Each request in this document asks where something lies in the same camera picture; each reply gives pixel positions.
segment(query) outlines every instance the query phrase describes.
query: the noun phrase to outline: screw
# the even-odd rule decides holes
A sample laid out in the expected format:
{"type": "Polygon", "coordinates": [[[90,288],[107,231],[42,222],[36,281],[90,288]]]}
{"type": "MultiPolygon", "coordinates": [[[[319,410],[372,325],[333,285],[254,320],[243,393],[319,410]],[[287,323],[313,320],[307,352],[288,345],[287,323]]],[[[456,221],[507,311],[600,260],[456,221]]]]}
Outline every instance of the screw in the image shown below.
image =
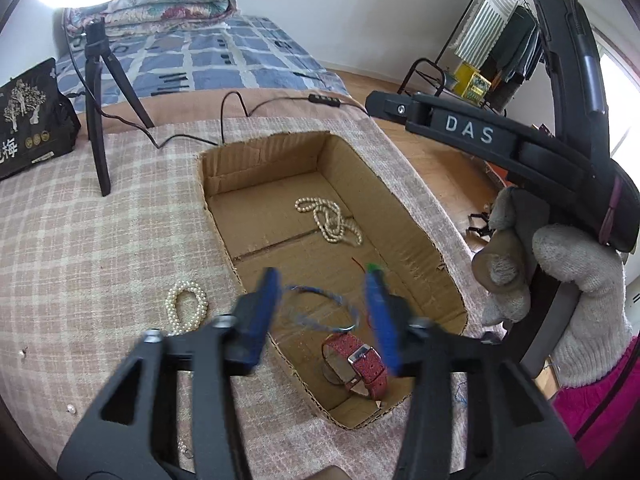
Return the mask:
{"type": "Polygon", "coordinates": [[[216,328],[231,328],[238,322],[236,316],[217,316],[213,320],[213,326],[216,328]]]}
{"type": "Polygon", "coordinates": [[[501,343],[500,338],[493,332],[483,333],[480,342],[485,345],[497,345],[501,343]]]}
{"type": "Polygon", "coordinates": [[[409,327],[426,330],[433,326],[433,321],[425,317],[414,317],[409,323],[409,327]]]}
{"type": "Polygon", "coordinates": [[[159,343],[162,341],[162,333],[157,328],[147,330],[144,334],[145,343],[159,343]]]}

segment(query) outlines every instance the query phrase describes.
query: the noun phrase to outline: printed tree design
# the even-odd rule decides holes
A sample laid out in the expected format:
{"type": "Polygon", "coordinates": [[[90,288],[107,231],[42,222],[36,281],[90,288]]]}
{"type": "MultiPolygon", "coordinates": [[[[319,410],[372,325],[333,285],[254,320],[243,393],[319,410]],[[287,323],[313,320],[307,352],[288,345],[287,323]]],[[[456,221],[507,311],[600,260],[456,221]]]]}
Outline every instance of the printed tree design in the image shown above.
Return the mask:
{"type": "Polygon", "coordinates": [[[14,131],[17,131],[18,129],[18,124],[17,124],[17,120],[18,120],[18,104],[17,101],[14,101],[13,99],[9,99],[9,103],[7,104],[6,108],[4,109],[4,120],[8,123],[12,124],[12,129],[14,131]]]}
{"type": "Polygon", "coordinates": [[[31,124],[38,124],[40,120],[38,115],[40,113],[40,106],[44,104],[46,96],[44,92],[41,92],[36,87],[25,84],[22,79],[18,79],[15,82],[15,87],[11,90],[11,96],[9,102],[4,109],[4,120],[10,122],[14,130],[18,129],[17,117],[18,114],[25,115],[27,111],[31,112],[29,122],[31,124]]]}
{"type": "Polygon", "coordinates": [[[41,92],[35,86],[27,86],[27,93],[24,100],[27,109],[32,110],[29,122],[31,124],[38,124],[38,121],[40,120],[38,118],[38,114],[40,113],[40,105],[43,105],[44,101],[46,100],[44,92],[41,92]]]}

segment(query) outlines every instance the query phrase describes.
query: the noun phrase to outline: window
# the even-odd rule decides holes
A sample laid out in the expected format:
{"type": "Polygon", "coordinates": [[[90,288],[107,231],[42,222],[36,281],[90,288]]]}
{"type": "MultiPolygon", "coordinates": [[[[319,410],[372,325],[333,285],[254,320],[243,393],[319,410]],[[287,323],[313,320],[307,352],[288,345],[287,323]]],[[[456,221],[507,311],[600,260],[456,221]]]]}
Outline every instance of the window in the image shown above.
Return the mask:
{"type": "Polygon", "coordinates": [[[640,187],[640,83],[631,67],[596,34],[609,105],[611,157],[640,187]]]}

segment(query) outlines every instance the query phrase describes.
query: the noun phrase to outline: folded quilt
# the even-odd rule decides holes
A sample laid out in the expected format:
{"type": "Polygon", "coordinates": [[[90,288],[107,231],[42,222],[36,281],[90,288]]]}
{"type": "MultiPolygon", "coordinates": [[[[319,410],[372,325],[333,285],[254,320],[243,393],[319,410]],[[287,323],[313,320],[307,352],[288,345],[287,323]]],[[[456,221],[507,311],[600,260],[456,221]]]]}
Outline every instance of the folded quilt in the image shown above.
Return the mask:
{"type": "Polygon", "coordinates": [[[236,0],[113,0],[95,7],[66,9],[65,27],[69,36],[78,37],[90,21],[104,18],[107,35],[115,38],[210,27],[236,10],[236,0]]]}

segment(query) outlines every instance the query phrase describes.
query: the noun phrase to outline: blue checkered bedsheet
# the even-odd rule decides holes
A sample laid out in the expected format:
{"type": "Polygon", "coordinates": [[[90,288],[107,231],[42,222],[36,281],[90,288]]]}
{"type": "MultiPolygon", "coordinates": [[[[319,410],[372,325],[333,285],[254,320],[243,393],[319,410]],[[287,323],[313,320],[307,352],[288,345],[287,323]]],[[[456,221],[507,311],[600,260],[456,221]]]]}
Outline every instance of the blue checkered bedsheet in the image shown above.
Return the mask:
{"type": "MultiPolygon", "coordinates": [[[[238,16],[225,25],[192,31],[118,38],[111,43],[136,94],[221,88],[322,89],[348,95],[342,80],[267,18],[238,16]]],[[[74,53],[84,76],[84,53],[74,53]]],[[[63,94],[82,85],[67,54],[57,65],[63,94]]],[[[103,69],[102,104],[124,101],[113,77],[103,69]]],[[[84,96],[73,98],[84,111],[84,96]]]]}

